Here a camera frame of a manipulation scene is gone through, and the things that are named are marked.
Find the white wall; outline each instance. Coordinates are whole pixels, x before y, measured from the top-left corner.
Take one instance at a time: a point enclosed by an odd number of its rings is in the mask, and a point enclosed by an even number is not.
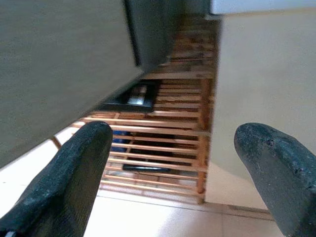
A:
[[[223,19],[206,201],[265,208],[234,145],[261,122],[316,153],[316,10]]]
[[[316,7],[315,0],[212,0],[213,14],[227,14],[253,11],[283,10],[302,7]]]

